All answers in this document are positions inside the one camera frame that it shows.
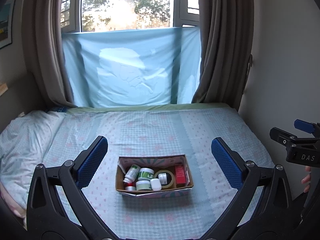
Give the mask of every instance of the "open box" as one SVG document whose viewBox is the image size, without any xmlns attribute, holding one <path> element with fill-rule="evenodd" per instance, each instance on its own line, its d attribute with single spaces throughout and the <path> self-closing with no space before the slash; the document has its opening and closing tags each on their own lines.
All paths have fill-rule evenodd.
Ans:
<svg viewBox="0 0 320 240">
<path fill-rule="evenodd" d="M 155 173 L 160 170 L 169 170 L 175 175 L 175 165 L 183 164 L 186 175 L 186 185 L 177 187 L 176 182 L 171 189 L 162 189 L 157 191 L 139 190 L 128 191 L 124 189 L 124 176 L 128 169 L 137 164 L 141 168 L 152 168 Z M 192 175 L 189 169 L 187 157 L 185 155 L 172 155 L 162 157 L 119 157 L 118 167 L 116 172 L 116 190 L 126 196 L 137 198 L 162 198 L 183 196 L 189 193 L 193 187 Z"/>
</svg>

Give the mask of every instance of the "light blue fabric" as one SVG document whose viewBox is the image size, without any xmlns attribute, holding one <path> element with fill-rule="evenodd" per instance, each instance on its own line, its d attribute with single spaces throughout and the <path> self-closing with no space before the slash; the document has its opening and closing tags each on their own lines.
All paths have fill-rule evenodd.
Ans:
<svg viewBox="0 0 320 240">
<path fill-rule="evenodd" d="M 199 85 L 200 29 L 64 33 L 77 106 L 187 104 Z"/>
<path fill-rule="evenodd" d="M 108 139 L 108 153 L 82 192 L 101 219 L 122 239 L 198 239 L 210 228 L 237 192 L 230 187 L 211 153 L 211 141 L 216 137 L 222 137 L 245 161 L 274 167 L 266 149 L 236 110 L 229 107 L 81 114 L 49 112 L 13 121 L 1 134 L 1 182 L 10 194 L 16 190 L 15 200 L 26 200 L 28 187 L 24 177 L 30 181 L 39 158 L 43 157 L 46 167 L 60 166 L 66 160 L 74 160 L 98 135 Z M 29 161 L 32 157 L 29 151 L 35 155 L 33 162 Z M 187 156 L 193 177 L 194 187 L 189 195 L 136 199 L 115 190 L 119 156 L 180 154 Z M 13 181 L 8 177 L 9 172 L 14 176 Z M 68 217 L 77 222 L 61 187 L 58 192 Z M 250 219 L 260 194 L 261 188 L 256 191 L 242 223 Z"/>
</svg>

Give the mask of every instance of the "brown curtain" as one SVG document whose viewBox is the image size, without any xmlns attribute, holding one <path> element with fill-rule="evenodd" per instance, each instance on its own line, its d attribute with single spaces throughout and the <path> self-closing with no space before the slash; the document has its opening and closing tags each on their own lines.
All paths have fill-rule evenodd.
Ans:
<svg viewBox="0 0 320 240">
<path fill-rule="evenodd" d="M 253 38 L 253 0 L 199 0 L 202 59 L 193 103 L 239 109 Z"/>
<path fill-rule="evenodd" d="M 64 67 L 60 30 L 61 0 L 24 0 L 22 45 L 31 71 L 48 106 L 73 107 L 73 93 Z"/>
</svg>

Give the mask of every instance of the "blue gripper pad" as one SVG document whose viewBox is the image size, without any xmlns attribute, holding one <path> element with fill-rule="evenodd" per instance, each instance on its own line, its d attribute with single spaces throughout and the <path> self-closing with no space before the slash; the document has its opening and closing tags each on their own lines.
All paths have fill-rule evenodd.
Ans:
<svg viewBox="0 0 320 240">
<path fill-rule="evenodd" d="M 313 124 L 299 120 L 299 119 L 294 121 L 294 127 L 295 129 L 298 129 L 307 133 L 315 132 L 315 127 L 313 126 Z"/>
<path fill-rule="evenodd" d="M 211 152 L 219 164 L 223 174 L 226 176 L 230 186 L 232 188 L 240 189 L 243 185 L 242 171 L 231 158 L 224 146 L 217 140 L 217 138 L 211 143 Z"/>
<path fill-rule="evenodd" d="M 106 138 L 102 137 L 77 171 L 76 185 L 79 189 L 88 187 L 107 151 L 108 141 Z"/>
</svg>

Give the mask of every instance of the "human hand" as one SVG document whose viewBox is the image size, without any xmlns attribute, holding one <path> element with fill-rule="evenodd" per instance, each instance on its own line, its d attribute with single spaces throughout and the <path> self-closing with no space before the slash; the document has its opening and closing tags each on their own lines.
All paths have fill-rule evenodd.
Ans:
<svg viewBox="0 0 320 240">
<path fill-rule="evenodd" d="M 310 167 L 310 166 L 306 166 L 306 171 L 307 171 L 307 172 L 310 172 L 310 171 L 311 171 L 311 167 Z M 311 180 L 311 174 L 309 173 L 306 177 L 304 177 L 304 178 L 302 179 L 301 183 L 302 183 L 302 184 L 305 184 L 305 183 L 309 182 L 310 180 Z M 310 184 L 308 184 L 308 185 L 304 188 L 303 192 L 304 192 L 304 193 L 307 193 L 307 192 L 309 191 L 309 189 L 310 189 Z"/>
</svg>

